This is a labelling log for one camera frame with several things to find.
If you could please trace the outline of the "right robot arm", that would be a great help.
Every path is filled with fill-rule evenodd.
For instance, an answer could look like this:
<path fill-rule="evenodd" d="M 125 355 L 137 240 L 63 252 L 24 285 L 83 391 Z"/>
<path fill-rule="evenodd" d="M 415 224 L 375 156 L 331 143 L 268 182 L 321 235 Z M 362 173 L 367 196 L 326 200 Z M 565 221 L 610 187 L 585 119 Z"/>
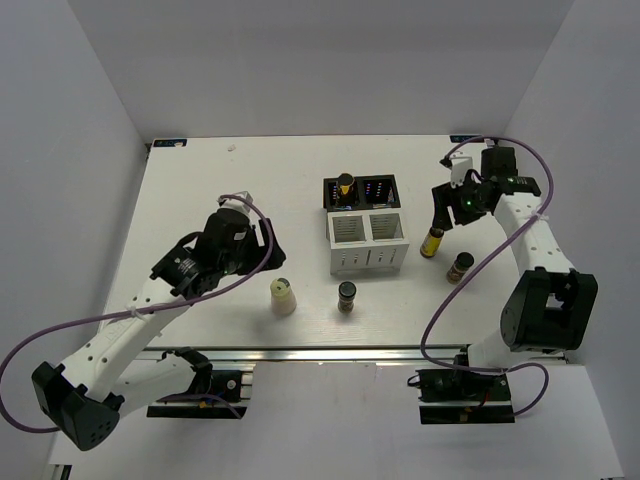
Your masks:
<path fill-rule="evenodd" d="M 450 179 L 432 190 L 432 227 L 446 232 L 490 214 L 506 235 L 519 280 L 502 309 L 497 329 L 468 346 L 466 364 L 451 384 L 472 399 L 488 385 L 486 373 L 508 370 L 537 354 L 577 350 L 595 304 L 595 277 L 579 272 L 558 245 L 545 210 L 551 198 L 532 177 L 518 172 L 512 147 L 492 146 L 479 167 L 469 156 L 449 153 L 442 161 Z"/>

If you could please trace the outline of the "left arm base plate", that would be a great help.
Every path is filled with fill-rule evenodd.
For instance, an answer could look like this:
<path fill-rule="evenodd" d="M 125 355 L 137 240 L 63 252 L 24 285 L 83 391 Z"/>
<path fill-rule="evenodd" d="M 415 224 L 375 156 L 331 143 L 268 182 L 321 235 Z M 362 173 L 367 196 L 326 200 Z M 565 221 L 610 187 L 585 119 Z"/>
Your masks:
<path fill-rule="evenodd" d="M 253 373 L 249 369 L 214 368 L 177 400 L 155 402 L 146 416 L 157 419 L 240 420 L 251 398 Z"/>

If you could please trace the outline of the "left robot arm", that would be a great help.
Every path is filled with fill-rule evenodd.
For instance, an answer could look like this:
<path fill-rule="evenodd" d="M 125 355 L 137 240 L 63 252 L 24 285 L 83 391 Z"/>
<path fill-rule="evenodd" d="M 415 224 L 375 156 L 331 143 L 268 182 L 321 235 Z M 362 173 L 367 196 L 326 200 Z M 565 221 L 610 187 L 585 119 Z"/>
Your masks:
<path fill-rule="evenodd" d="M 165 397 L 209 395 L 213 367 L 192 347 L 168 350 L 141 372 L 126 370 L 222 278 L 275 270 L 285 259 L 269 219 L 253 224 L 241 208 L 219 208 L 202 231 L 183 237 L 152 268 L 126 319 L 109 323 L 59 365 L 44 362 L 35 369 L 41 410 L 79 450 L 88 451 L 133 411 Z"/>

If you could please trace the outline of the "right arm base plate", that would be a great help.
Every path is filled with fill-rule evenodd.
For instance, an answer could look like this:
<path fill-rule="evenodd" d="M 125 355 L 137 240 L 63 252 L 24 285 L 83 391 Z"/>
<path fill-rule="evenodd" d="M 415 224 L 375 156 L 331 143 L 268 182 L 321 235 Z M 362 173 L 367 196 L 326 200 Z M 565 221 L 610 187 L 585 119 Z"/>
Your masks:
<path fill-rule="evenodd" d="M 419 414 L 423 425 L 515 422 L 505 375 L 422 369 L 408 378 L 407 386 L 419 391 Z"/>

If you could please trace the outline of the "brown bottle gold cap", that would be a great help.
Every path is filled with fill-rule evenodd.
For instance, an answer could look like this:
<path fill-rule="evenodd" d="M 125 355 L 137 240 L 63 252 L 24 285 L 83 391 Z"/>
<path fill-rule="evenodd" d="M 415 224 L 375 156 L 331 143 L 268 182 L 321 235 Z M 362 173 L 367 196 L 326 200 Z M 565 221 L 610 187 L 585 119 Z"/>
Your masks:
<path fill-rule="evenodd" d="M 420 246 L 420 254 L 427 259 L 433 258 L 438 252 L 444 234 L 443 229 L 431 227 Z"/>

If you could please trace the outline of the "tall dark sauce bottle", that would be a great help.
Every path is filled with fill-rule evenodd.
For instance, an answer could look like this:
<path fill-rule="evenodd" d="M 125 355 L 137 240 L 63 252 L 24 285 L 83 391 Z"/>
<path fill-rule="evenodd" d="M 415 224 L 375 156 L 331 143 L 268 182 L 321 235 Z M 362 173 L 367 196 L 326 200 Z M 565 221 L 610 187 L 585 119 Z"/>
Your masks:
<path fill-rule="evenodd" d="M 342 173 L 336 182 L 336 202 L 337 207 L 351 208 L 355 202 L 355 179 L 349 173 Z"/>

